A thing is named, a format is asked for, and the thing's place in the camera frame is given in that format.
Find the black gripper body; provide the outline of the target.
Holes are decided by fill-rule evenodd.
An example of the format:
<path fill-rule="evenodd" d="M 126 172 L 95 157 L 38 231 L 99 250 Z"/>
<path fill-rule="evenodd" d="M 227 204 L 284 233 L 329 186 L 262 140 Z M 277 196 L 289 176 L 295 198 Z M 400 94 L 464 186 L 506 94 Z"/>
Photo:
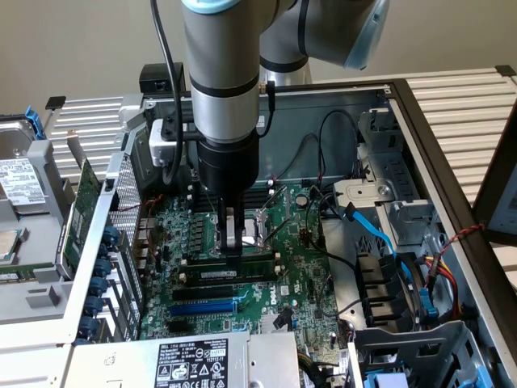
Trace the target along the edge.
<path fill-rule="evenodd" d="M 249 189 L 259 174 L 259 136 L 218 143 L 196 143 L 203 184 L 223 199 L 236 199 Z"/>

